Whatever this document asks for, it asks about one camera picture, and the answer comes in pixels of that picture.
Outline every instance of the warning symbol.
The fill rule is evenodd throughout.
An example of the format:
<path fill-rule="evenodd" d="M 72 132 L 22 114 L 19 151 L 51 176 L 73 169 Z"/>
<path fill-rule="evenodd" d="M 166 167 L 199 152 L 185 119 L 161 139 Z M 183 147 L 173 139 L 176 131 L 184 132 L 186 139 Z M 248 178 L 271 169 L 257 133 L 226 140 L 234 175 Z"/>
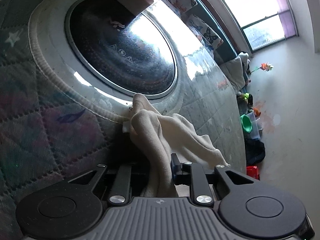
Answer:
<path fill-rule="evenodd" d="M 111 47 L 113 50 L 117 51 L 117 45 L 116 45 L 116 44 L 111 45 L 111 46 L 109 46 L 109 47 Z"/>
<path fill-rule="evenodd" d="M 131 56 L 130 57 L 126 57 L 125 59 L 127 59 L 130 63 L 133 63 Z"/>

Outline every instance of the clear plastic container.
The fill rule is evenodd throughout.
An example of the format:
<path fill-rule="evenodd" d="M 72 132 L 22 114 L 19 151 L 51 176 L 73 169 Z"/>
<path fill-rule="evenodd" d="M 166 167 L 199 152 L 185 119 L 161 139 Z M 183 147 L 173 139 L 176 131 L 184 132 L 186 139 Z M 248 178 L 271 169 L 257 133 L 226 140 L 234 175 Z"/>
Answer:
<path fill-rule="evenodd" d="M 252 131 L 250 133 L 246 133 L 247 136 L 251 139 L 261 139 L 260 133 L 258 130 L 257 122 L 256 122 L 256 117 L 254 116 L 254 112 L 251 112 L 249 114 L 246 114 L 247 117 L 250 118 L 251 123 L 252 123 Z"/>

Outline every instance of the window pane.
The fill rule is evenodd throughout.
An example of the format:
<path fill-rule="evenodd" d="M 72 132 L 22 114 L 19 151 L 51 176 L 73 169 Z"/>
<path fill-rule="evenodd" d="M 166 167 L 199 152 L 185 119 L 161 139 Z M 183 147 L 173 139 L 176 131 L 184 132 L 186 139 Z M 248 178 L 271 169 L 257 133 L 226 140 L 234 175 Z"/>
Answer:
<path fill-rule="evenodd" d="M 278 15 L 245 28 L 244 33 L 248 38 L 252 50 L 260 49 L 268 44 L 284 39 L 284 30 Z"/>
<path fill-rule="evenodd" d="M 276 0 L 225 0 L 241 27 L 278 12 Z"/>

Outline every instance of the metal rim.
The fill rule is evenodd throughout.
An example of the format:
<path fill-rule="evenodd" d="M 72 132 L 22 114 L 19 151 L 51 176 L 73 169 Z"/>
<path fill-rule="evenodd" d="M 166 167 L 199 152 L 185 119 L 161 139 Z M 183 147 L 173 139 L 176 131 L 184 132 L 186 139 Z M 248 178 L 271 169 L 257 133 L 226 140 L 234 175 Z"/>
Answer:
<path fill-rule="evenodd" d="M 74 52 L 74 54 L 76 55 L 76 57 L 82 62 L 82 64 L 93 74 L 95 75 L 98 79 L 100 79 L 101 81 L 103 81 L 106 85 L 118 90 L 121 93 L 124 93 L 128 96 L 134 96 L 136 93 L 138 92 L 133 92 L 130 91 L 128 89 L 125 89 L 119 85 L 117 85 L 116 83 L 112 82 L 111 80 L 107 79 L 106 77 L 104 77 L 103 75 L 101 75 L 85 58 L 84 56 L 81 54 L 81 52 L 79 51 L 79 49 L 77 48 L 72 35 L 71 35 L 71 29 L 70 29 L 70 18 L 71 18 L 71 14 L 73 12 L 73 10 L 76 8 L 76 6 L 83 2 L 85 0 L 78 0 L 77 2 L 75 2 L 70 9 L 68 10 L 67 14 L 66 14 L 66 18 L 65 18 L 65 33 L 66 33 L 66 37 L 68 40 L 68 43 L 72 49 L 72 51 Z M 163 91 L 162 93 L 159 94 L 154 94 L 154 95 L 148 95 L 148 94 L 143 94 L 147 99 L 159 99 L 159 98 L 163 98 L 166 95 L 168 95 L 173 88 L 175 87 L 175 84 L 177 82 L 177 78 L 178 78 L 178 69 L 177 69 L 177 63 L 176 63 L 176 59 L 174 56 L 174 53 L 172 51 L 172 48 L 167 40 L 167 38 L 165 37 L 165 35 L 163 34 L 163 32 L 160 30 L 160 28 L 156 25 L 156 23 L 154 21 L 151 20 L 150 17 L 148 17 L 145 13 L 141 13 L 143 16 L 145 16 L 156 28 L 157 30 L 160 32 L 160 34 L 162 35 L 162 37 L 164 38 L 165 42 L 167 43 L 167 46 L 171 52 L 171 56 L 172 56 L 172 60 L 173 60 L 173 64 L 174 64 L 174 78 L 173 81 L 171 83 L 171 85 L 169 86 L 169 88 L 167 88 L 165 91 Z"/>

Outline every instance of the green bowl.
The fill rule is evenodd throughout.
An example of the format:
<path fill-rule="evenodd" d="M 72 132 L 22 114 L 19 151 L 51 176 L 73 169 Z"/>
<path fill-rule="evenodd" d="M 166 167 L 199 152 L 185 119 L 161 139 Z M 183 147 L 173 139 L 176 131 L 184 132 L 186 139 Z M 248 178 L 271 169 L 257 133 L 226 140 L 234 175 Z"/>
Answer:
<path fill-rule="evenodd" d="M 247 117 L 245 114 L 240 116 L 241 124 L 242 124 L 242 129 L 250 133 L 252 131 L 252 123 L 249 117 Z"/>

